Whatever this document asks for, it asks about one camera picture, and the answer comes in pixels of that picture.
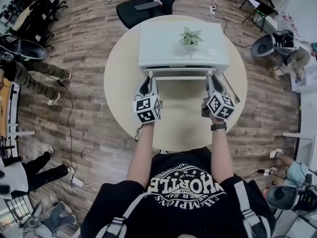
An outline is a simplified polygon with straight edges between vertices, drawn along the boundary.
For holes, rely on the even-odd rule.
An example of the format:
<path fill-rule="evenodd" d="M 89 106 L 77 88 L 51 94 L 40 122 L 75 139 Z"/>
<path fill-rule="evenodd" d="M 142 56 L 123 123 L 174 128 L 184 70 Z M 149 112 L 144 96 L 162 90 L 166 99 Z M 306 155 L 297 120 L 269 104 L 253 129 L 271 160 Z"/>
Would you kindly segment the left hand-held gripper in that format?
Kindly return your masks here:
<path fill-rule="evenodd" d="M 141 124 L 161 119 L 162 104 L 154 76 L 147 76 L 134 92 L 133 113 Z"/>

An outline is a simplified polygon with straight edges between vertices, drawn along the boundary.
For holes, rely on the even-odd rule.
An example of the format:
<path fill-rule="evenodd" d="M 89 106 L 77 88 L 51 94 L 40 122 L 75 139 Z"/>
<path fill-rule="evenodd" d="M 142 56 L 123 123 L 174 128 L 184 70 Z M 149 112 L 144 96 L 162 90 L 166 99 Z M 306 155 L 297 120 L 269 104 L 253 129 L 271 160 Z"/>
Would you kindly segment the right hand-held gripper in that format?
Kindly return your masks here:
<path fill-rule="evenodd" d="M 230 97 L 225 96 L 226 89 L 215 75 L 208 74 L 206 77 L 206 92 L 208 98 L 203 99 L 201 116 L 228 120 L 235 111 L 235 105 Z"/>

